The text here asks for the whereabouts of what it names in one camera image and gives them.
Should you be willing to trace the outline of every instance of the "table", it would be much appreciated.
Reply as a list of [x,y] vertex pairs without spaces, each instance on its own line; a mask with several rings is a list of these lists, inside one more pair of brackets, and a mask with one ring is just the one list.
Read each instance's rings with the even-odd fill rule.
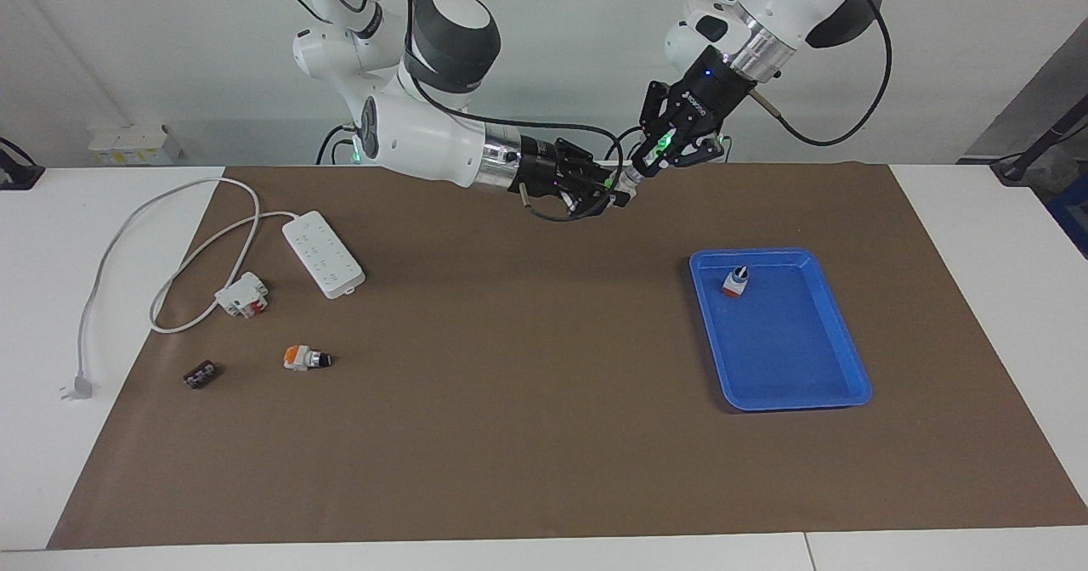
[[[9,349],[0,434],[0,548],[44,547],[126,369],[148,332],[146,301],[184,257],[212,185],[183,193],[140,222],[110,262],[89,353],[100,388],[82,404],[54,395],[73,364],[74,332],[101,249],[149,196],[222,169],[52,171],[32,193],[3,196],[7,276],[0,342]],[[987,169],[899,165],[894,173],[979,323],[1081,497],[1088,492],[1088,262],[1027,190]],[[100,196],[109,195],[110,199]],[[1030,281],[1030,284],[1014,284]],[[109,314],[108,319],[102,315]],[[1030,336],[1022,335],[1030,331]],[[1088,527],[636,539],[144,548],[5,553],[5,568],[175,566],[288,568],[541,567],[863,569],[1088,566]]]

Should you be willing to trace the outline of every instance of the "white wall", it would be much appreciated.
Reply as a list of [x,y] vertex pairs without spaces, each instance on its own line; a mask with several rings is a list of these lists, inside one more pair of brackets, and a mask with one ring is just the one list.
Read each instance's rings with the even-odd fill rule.
[[[119,113],[166,123],[197,163],[306,164],[326,126],[344,119],[336,95],[295,67],[292,36],[311,18],[292,0],[36,1]],[[677,78],[662,46],[684,0],[483,1],[504,51],[473,103],[478,113],[621,129],[636,121],[648,79]],[[16,2],[0,0],[0,131],[35,152],[60,153],[49,164],[82,163],[85,126],[118,111],[103,110],[101,98],[73,107],[77,88],[49,83],[86,76],[45,72],[48,51],[8,45],[8,33],[38,29],[21,24]],[[1088,0],[886,0],[885,9],[895,74],[866,131],[812,149],[743,103],[727,123],[734,158],[952,163],[1088,16]],[[881,67],[880,37],[869,29],[843,49],[800,53],[763,91],[802,131],[830,137],[868,105]],[[52,123],[66,131],[49,144],[42,126]]]
[[[975,141],[968,157],[1000,157],[1026,150],[1077,101],[1088,96],[1088,21],[1040,69],[1039,74]],[[1088,131],[1062,146],[1073,158],[1088,160]]]

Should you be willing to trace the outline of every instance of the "blue tray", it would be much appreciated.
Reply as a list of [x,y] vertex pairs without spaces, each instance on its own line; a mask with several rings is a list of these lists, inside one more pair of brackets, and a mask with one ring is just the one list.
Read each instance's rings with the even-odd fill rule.
[[[746,265],[744,294],[721,284]],[[745,411],[867,404],[873,386],[819,262],[799,248],[704,250],[691,275],[726,399]]]

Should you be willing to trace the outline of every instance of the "orange and white component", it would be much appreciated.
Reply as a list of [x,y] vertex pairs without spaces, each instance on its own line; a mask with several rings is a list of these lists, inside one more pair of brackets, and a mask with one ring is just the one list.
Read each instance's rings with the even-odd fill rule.
[[294,372],[308,372],[329,368],[333,358],[326,351],[311,349],[310,346],[292,346],[283,353],[283,367]]

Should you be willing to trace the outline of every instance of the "power strip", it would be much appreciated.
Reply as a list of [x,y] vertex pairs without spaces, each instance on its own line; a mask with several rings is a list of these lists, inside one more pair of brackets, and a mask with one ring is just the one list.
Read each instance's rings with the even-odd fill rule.
[[329,299],[351,295],[367,280],[359,262],[321,214],[299,215],[283,226],[283,235]]

